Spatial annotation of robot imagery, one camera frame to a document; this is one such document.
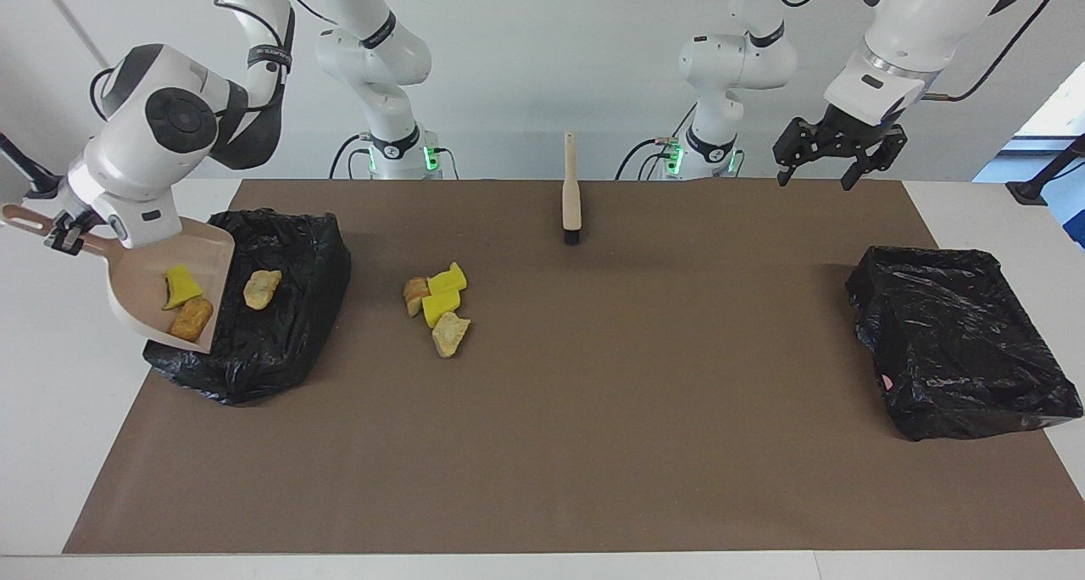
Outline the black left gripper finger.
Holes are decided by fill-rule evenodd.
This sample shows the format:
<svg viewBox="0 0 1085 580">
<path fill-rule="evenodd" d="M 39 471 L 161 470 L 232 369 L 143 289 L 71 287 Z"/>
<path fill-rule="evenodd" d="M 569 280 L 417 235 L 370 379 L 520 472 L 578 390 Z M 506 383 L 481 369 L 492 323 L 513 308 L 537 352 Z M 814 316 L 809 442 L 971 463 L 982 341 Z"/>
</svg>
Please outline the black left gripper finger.
<svg viewBox="0 0 1085 580">
<path fill-rule="evenodd" d="M 786 186 L 797 167 L 821 158 L 826 128 L 821 123 L 793 119 L 773 144 L 773 158 L 778 166 L 776 182 Z"/>
<path fill-rule="evenodd" d="M 841 178 L 842 189 L 852 190 L 864 176 L 888 170 L 898 157 L 899 151 L 905 147 L 907 140 L 904 129 L 890 129 L 888 136 L 871 144 L 872 153 L 869 151 L 870 147 L 864 147 L 861 142 L 854 143 L 851 149 L 854 162 Z"/>
</svg>

